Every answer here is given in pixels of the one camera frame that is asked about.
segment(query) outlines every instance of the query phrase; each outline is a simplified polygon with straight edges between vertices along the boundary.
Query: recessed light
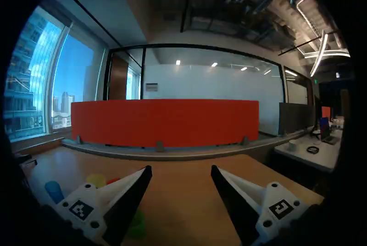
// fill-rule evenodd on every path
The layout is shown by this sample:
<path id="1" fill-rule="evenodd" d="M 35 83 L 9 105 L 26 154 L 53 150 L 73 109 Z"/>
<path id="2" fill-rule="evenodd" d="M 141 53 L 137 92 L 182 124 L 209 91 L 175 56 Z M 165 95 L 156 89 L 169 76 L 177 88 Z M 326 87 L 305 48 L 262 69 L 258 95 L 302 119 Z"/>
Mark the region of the recessed light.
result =
<path id="1" fill-rule="evenodd" d="M 293 76 L 295 76 L 295 77 L 297 77 L 298 75 L 297 74 L 295 74 L 295 73 L 293 73 L 293 72 L 291 72 L 291 71 L 289 71 L 289 70 L 285 70 L 288 74 L 291 74 L 291 75 L 293 75 Z"/>

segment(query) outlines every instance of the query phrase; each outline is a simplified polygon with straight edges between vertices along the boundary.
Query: exposed ceiling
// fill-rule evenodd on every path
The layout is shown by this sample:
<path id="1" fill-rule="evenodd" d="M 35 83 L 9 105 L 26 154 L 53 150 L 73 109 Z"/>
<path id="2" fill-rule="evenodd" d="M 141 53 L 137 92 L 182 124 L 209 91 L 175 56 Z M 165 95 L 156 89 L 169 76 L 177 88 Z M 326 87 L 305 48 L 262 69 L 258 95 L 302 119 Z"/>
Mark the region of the exposed ceiling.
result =
<path id="1" fill-rule="evenodd" d="M 185 0 L 150 0 L 150 5 L 169 22 L 181 19 Z M 337 27 L 316 0 L 190 0 L 185 29 L 237 37 L 280 53 Z M 319 48 L 317 39 L 297 52 L 303 58 L 304 53 L 318 52 Z M 348 53 L 338 34 L 329 34 L 326 50 L 340 49 Z M 306 67 L 312 67 L 315 59 L 304 60 Z"/>

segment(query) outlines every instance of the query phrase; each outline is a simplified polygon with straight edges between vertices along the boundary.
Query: orange divider panel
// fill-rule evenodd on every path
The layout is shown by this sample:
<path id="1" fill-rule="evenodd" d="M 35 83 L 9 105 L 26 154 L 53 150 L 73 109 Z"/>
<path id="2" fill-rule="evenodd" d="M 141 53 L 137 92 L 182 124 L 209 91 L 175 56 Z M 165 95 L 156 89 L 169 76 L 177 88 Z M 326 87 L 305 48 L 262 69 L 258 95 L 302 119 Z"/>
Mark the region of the orange divider panel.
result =
<path id="1" fill-rule="evenodd" d="M 329 118 L 329 121 L 330 121 L 330 107 L 328 107 L 328 106 L 322 106 L 321 107 L 321 112 L 323 114 L 323 118 L 324 117 L 328 117 Z"/>
<path id="2" fill-rule="evenodd" d="M 256 140 L 259 102 L 236 100 L 112 100 L 72 103 L 72 137 L 88 143 L 165 147 Z"/>

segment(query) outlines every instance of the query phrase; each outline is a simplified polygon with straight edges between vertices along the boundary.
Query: glass wall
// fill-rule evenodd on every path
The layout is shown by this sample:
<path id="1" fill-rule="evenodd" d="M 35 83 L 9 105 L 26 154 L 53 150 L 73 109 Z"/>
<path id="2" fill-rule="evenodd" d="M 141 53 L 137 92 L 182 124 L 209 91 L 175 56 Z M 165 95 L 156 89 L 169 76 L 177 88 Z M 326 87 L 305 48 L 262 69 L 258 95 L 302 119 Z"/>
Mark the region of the glass wall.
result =
<path id="1" fill-rule="evenodd" d="M 279 103 L 284 102 L 279 65 L 216 50 L 150 50 L 145 59 L 144 99 L 259 101 L 259 131 L 278 135 Z M 146 84 L 157 84 L 157 90 L 147 90 Z"/>
<path id="2" fill-rule="evenodd" d="M 96 98 L 106 45 L 83 25 L 67 19 L 66 26 L 59 21 L 65 23 L 65 15 L 51 12 L 34 10 L 12 54 L 3 114 L 10 140 L 69 127 L 71 103 Z"/>
<path id="3" fill-rule="evenodd" d="M 4 92 L 5 131 L 11 140 L 46 132 L 46 80 L 64 27 L 38 7 L 19 36 Z"/>
<path id="4" fill-rule="evenodd" d="M 301 74 L 284 68 L 288 89 L 288 103 L 313 105 L 311 80 Z"/>

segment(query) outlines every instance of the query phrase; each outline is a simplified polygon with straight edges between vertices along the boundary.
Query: wooden door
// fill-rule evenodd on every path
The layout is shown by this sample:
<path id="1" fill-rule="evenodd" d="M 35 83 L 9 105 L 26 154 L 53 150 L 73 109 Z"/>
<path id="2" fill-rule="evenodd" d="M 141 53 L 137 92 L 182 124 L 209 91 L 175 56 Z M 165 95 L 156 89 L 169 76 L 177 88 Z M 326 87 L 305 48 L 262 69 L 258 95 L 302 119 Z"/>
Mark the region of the wooden door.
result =
<path id="1" fill-rule="evenodd" d="M 108 90 L 109 100 L 126 100 L 128 66 L 129 64 L 118 55 L 113 56 Z"/>

